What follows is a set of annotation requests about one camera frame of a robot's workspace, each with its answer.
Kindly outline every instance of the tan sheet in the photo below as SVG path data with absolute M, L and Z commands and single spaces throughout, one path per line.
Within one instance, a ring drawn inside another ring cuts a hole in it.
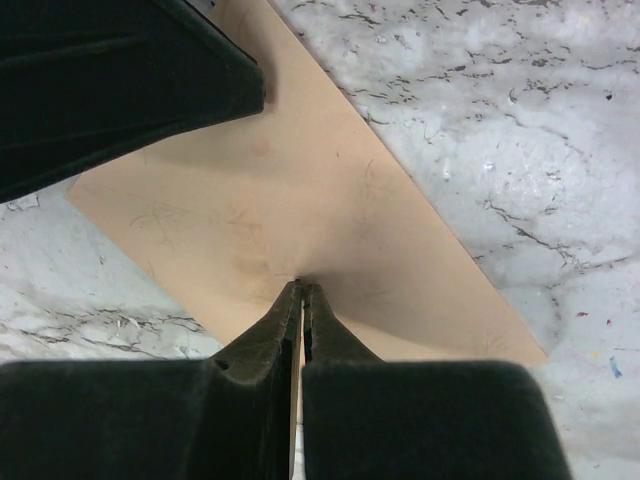
M 267 75 L 265 113 L 85 173 L 71 202 L 223 343 L 305 276 L 386 359 L 544 361 L 271 7 L 222 1 L 214 15 Z

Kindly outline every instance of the reddish spot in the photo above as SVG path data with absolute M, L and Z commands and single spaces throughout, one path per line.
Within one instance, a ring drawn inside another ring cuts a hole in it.
M 264 157 L 271 151 L 271 142 L 268 138 L 259 138 L 251 144 L 251 150 L 259 157 Z

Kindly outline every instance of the white marble table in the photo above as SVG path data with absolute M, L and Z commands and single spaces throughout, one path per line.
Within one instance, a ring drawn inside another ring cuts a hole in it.
M 575 477 L 640 478 L 640 8 L 275 5 L 549 353 Z M 0 360 L 215 352 L 68 185 L 0 206 Z

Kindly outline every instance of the marble surface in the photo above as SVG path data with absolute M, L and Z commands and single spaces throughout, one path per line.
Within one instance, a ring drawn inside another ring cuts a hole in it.
M 575 478 L 640 477 L 640 7 L 274 5 L 548 352 Z M 215 352 L 67 187 L 0 206 L 0 359 Z

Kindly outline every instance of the blue paint speck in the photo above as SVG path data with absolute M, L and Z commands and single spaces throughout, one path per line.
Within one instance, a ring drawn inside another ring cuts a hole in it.
M 611 371 L 616 378 L 620 378 L 622 376 L 622 372 L 618 370 L 618 364 L 616 363 L 616 357 L 611 357 L 609 359 L 609 365 L 611 365 Z

